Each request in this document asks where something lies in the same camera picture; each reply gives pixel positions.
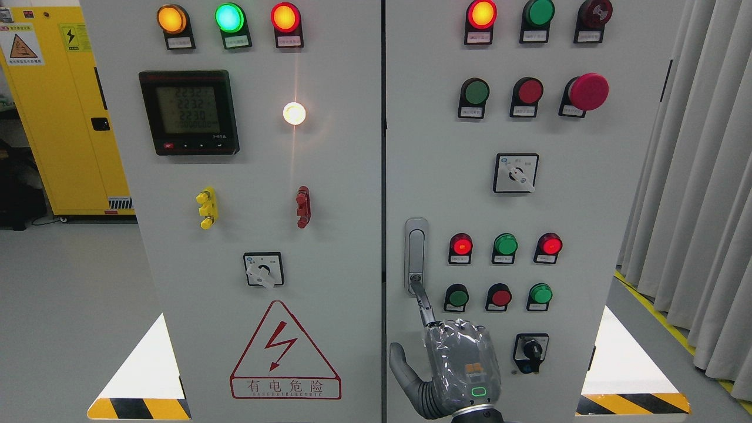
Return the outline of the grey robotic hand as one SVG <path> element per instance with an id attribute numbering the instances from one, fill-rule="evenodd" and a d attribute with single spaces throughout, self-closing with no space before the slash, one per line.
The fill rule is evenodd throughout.
<path id="1" fill-rule="evenodd" d="M 436 320 L 422 282 L 412 281 L 411 287 L 421 310 L 422 340 L 432 380 L 424 382 L 417 375 L 400 343 L 390 344 L 389 365 L 417 414 L 433 420 L 452 416 L 465 407 L 496 407 L 501 377 L 489 331 L 463 319 Z"/>

